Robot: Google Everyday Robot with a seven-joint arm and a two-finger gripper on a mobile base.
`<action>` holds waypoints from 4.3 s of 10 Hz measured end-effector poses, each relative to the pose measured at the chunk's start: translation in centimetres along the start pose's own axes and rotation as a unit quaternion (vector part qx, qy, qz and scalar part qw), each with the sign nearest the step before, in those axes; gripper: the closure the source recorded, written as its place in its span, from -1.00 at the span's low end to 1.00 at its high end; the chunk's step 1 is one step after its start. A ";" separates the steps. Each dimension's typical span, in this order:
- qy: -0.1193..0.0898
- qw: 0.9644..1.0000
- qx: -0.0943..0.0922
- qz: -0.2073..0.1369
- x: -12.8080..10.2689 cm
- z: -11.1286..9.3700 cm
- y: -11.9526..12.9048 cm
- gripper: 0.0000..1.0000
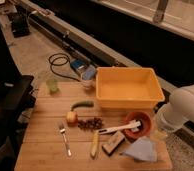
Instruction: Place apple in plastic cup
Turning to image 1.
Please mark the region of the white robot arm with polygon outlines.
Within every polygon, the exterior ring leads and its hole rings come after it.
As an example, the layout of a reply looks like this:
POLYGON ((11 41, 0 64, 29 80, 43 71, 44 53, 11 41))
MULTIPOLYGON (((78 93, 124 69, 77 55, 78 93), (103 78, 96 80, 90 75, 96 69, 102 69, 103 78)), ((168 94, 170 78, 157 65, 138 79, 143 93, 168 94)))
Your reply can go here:
POLYGON ((168 133, 181 129, 188 121, 194 122, 194 85, 175 89, 155 115, 157 128, 168 133))

